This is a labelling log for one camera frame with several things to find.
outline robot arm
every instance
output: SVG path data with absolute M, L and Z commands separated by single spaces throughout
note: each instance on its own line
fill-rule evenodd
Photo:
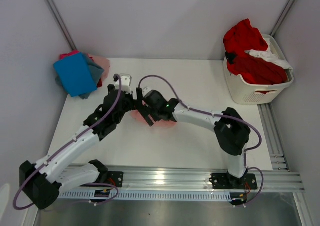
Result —
M 154 121 L 165 120 L 189 123 L 215 132 L 222 150 L 228 154 L 228 173 L 236 180 L 241 180 L 247 173 L 244 166 L 244 147 L 249 140 L 250 129 L 234 120 L 215 117 L 215 114 L 224 114 L 241 119 L 233 108 L 226 111 L 210 111 L 211 115 L 205 115 L 195 110 L 185 108 L 178 99 L 169 101 L 155 90 L 150 88 L 137 88 L 137 99 L 133 99 L 131 91 L 131 76 L 121 75 L 121 92 L 118 103 L 111 114 L 100 124 L 100 120 L 114 104 L 119 93 L 119 82 L 108 86 L 108 95 L 93 114 L 83 123 L 79 131 L 71 138 L 73 143 L 59 152 L 50 162 L 50 155 L 38 160 L 35 164 L 29 161 L 20 166 L 20 185 L 41 165 L 43 167 L 26 185 L 23 191 L 39 209 L 50 206 L 60 193 L 69 191 L 88 183 L 104 183 L 107 179 L 108 169 L 99 161 L 93 160 L 78 169 L 65 170 L 76 158 L 86 150 L 102 141 L 108 134 L 114 131 L 124 115 L 132 110 L 138 110 L 146 122 L 152 126 Z M 88 130 L 77 139 L 84 130 Z

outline pink cloth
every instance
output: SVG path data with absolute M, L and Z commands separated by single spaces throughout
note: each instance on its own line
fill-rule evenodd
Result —
M 92 55 L 92 54 L 88 54 L 88 56 L 90 58 L 92 58 L 92 60 L 97 65 L 99 65 L 101 68 L 104 69 L 104 72 L 101 75 L 101 80 L 103 82 L 109 75 L 109 71 L 110 71 L 110 61 L 109 61 L 109 59 L 107 59 L 105 57 L 101 57 L 101 56 L 95 56 L 95 55 Z

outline white plastic basket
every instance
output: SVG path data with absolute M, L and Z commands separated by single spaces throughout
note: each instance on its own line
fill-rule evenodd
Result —
M 270 39 L 271 52 L 277 55 L 279 59 L 285 60 L 286 58 L 276 40 L 269 35 L 263 34 L 262 36 Z M 240 74 L 236 76 L 228 70 L 226 58 L 224 58 L 223 61 L 223 70 L 231 97 L 235 103 L 240 105 L 260 105 L 270 103 L 294 81 L 293 71 L 287 69 L 285 72 L 288 80 L 285 83 L 275 85 L 247 83 Z

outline blue cloth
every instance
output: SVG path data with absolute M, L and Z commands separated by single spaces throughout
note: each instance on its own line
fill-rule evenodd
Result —
M 58 74 L 56 82 L 58 84 L 61 82 L 65 91 L 70 94 L 71 97 L 80 96 L 97 90 L 97 83 L 104 70 L 99 66 L 99 68 L 92 65 L 90 66 L 90 68 L 95 68 L 94 71 L 101 72 L 100 76 L 95 76 L 95 79 L 98 77 L 96 83 L 91 74 L 91 70 L 89 69 L 89 65 L 87 63 L 88 59 L 93 63 L 85 54 L 77 53 L 65 57 L 53 65 Z

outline red wire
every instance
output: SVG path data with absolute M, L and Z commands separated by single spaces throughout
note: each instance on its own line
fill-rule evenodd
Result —
M 249 189 L 249 192 L 247 193 L 247 195 L 248 195 L 251 192 L 251 188 L 250 188 L 250 186 L 249 186 L 249 184 L 247 182 L 245 183 L 245 186 L 248 187 L 248 189 Z
M 112 178 L 109 178 L 108 181 L 110 181 L 114 186 L 116 186 L 116 183 Z

